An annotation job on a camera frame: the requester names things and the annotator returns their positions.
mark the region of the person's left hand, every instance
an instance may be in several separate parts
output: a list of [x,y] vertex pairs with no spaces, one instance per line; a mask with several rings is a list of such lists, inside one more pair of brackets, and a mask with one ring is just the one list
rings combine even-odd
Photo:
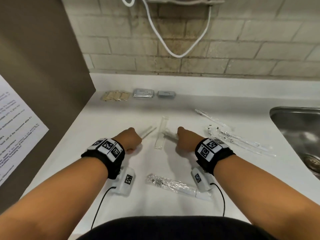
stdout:
[[142,142],[142,139],[132,127],[122,131],[120,134],[113,137],[113,139],[123,146],[125,153],[127,154],[133,153],[137,146]]

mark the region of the person's right arm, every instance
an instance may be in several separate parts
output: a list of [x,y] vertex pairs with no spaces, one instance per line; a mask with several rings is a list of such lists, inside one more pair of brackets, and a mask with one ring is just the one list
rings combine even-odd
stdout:
[[[183,127],[178,137],[178,148],[189,152],[204,139]],[[320,206],[270,173],[232,155],[213,174],[253,225],[279,240],[320,239]]]

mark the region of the person's left arm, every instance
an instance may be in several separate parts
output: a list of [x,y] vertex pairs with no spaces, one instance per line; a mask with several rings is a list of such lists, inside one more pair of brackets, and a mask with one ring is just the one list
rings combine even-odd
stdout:
[[[133,128],[113,138],[127,153],[141,143]],[[42,182],[0,215],[5,240],[66,240],[108,178],[104,163],[83,157]]]

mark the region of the paper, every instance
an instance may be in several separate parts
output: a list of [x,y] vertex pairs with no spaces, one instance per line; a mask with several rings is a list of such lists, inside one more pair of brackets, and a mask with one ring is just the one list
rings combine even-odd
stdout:
[[0,75],[0,186],[47,131]]

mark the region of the stainless steel sink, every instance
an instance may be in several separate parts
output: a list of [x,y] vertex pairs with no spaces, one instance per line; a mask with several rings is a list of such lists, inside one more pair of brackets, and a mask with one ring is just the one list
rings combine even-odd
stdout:
[[276,107],[270,117],[304,162],[320,179],[320,108]]

